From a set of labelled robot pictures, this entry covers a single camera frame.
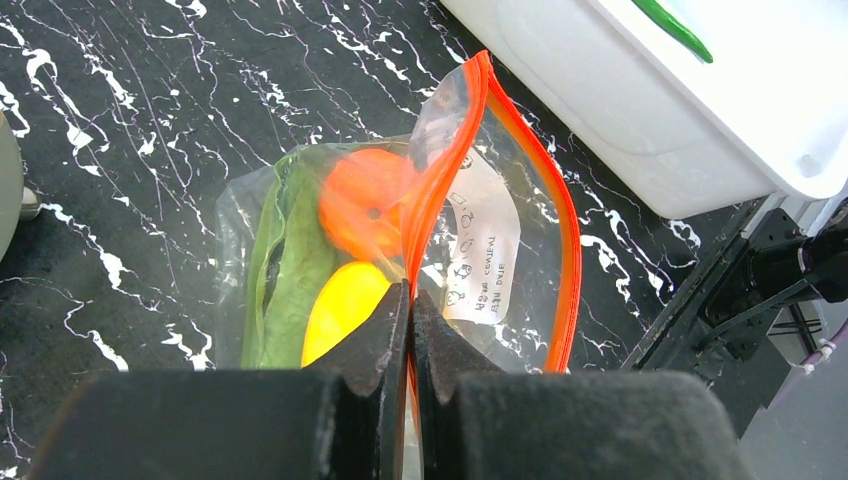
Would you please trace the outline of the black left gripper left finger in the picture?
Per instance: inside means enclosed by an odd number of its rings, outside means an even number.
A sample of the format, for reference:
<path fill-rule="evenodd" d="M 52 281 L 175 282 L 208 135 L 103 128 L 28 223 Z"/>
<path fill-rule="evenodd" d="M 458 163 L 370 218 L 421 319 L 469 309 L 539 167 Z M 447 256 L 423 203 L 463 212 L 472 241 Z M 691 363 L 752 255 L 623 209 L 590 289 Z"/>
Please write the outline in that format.
<path fill-rule="evenodd" d="M 68 397 L 33 479 L 398 479 L 407 282 L 309 366 L 99 374 Z"/>

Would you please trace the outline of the clear zip bag orange zipper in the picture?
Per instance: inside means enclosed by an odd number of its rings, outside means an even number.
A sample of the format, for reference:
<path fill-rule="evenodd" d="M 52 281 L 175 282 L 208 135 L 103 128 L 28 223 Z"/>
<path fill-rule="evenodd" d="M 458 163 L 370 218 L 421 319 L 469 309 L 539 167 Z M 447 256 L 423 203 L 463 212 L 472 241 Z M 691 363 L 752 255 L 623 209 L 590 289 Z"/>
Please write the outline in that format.
<path fill-rule="evenodd" d="M 413 302 L 428 295 L 451 328 L 507 373 L 564 374 L 581 290 L 580 232 L 558 168 L 507 97 L 486 52 L 440 82 L 412 133 L 304 145 L 283 157 L 314 158 L 320 196 L 338 160 L 365 148 L 405 156 L 417 172 L 400 200 L 402 252 L 363 262 L 391 285 L 404 281 L 410 288 L 404 417 L 413 416 L 421 448 Z M 216 202 L 217 360 L 224 370 L 287 370 L 240 366 L 248 268 L 277 162 L 230 181 Z"/>

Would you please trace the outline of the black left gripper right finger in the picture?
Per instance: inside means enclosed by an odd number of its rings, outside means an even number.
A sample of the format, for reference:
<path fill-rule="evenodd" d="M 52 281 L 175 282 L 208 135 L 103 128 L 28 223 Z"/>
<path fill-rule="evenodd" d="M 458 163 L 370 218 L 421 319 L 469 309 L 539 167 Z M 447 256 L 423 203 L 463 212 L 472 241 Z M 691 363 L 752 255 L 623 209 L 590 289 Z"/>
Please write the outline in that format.
<path fill-rule="evenodd" d="M 411 307 L 427 479 L 748 479 L 730 419 L 675 371 L 507 373 L 451 328 L 432 299 Z"/>

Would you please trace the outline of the cream orange cylinder container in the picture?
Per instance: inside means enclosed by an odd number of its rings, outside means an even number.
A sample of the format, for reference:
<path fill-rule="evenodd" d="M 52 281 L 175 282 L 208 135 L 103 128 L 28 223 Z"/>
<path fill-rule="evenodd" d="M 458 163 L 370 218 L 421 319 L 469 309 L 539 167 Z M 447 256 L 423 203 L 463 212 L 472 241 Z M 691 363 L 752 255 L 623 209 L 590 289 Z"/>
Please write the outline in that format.
<path fill-rule="evenodd" d="M 25 186 L 20 147 L 9 121 L 1 113 L 1 258 L 4 258 L 18 224 L 36 218 L 41 198 Z"/>

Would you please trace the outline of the green leafy vegetable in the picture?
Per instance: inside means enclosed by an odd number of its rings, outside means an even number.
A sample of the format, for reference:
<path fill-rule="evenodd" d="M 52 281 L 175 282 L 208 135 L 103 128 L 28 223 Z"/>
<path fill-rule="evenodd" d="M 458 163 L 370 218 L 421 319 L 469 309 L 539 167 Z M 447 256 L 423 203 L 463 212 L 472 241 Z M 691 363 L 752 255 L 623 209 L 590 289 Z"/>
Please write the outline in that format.
<path fill-rule="evenodd" d="M 337 260 L 318 197 L 312 156 L 292 153 L 272 167 L 248 268 L 242 368 L 301 365 L 309 315 Z"/>

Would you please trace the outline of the orange tomato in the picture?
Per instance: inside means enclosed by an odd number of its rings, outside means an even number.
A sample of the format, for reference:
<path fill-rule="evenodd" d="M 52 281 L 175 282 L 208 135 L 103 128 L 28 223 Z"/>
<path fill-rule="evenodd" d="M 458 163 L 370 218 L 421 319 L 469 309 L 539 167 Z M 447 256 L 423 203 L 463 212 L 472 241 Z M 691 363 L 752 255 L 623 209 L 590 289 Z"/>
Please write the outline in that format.
<path fill-rule="evenodd" d="M 399 255 L 400 200 L 416 177 L 409 158 L 380 148 L 341 157 L 319 196 L 319 220 L 328 239 L 357 260 Z"/>

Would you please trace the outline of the green chili pepper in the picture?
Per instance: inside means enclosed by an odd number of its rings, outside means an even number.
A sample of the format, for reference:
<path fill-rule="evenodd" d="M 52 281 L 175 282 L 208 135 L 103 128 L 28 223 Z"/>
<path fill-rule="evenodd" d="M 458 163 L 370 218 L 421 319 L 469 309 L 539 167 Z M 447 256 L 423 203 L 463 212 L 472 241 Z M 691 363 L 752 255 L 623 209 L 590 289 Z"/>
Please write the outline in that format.
<path fill-rule="evenodd" d="M 703 41 L 656 0 L 632 0 L 632 3 L 656 26 L 701 62 L 712 64 L 714 56 Z"/>

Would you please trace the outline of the yellow bell pepper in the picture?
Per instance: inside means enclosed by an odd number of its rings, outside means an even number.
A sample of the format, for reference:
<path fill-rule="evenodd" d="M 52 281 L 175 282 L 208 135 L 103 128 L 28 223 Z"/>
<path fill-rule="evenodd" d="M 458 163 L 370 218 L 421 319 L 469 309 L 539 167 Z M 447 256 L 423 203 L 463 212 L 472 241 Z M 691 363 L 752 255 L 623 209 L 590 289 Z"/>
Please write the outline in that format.
<path fill-rule="evenodd" d="M 313 363 L 365 322 L 390 285 L 369 262 L 352 261 L 332 274 L 309 315 L 300 366 Z"/>

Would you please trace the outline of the white plastic bin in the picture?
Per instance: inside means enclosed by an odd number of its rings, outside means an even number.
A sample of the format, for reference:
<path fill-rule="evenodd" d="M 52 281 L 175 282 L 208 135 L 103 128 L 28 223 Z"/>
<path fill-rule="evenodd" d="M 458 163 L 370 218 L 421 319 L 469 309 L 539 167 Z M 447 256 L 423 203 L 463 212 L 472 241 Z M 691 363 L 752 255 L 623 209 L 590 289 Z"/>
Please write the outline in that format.
<path fill-rule="evenodd" d="M 446 7 L 662 217 L 846 184 L 843 1 L 664 2 L 708 63 L 630 1 Z"/>

